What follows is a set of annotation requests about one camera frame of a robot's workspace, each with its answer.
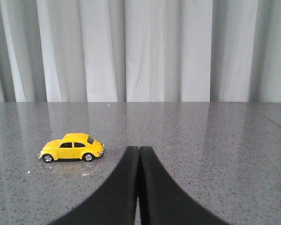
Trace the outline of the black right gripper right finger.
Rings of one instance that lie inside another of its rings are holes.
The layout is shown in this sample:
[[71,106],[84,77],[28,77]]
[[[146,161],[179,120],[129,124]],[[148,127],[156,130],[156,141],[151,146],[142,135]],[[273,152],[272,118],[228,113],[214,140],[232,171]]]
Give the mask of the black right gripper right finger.
[[227,224],[189,197],[149,146],[140,147],[139,198],[143,225]]

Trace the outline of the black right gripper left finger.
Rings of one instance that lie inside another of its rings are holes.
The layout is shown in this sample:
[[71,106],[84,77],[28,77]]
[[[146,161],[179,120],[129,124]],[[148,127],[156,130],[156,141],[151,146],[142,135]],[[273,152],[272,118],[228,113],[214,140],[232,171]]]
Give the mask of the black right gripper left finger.
[[126,148],[107,180],[52,225],[133,225],[137,203],[139,147]]

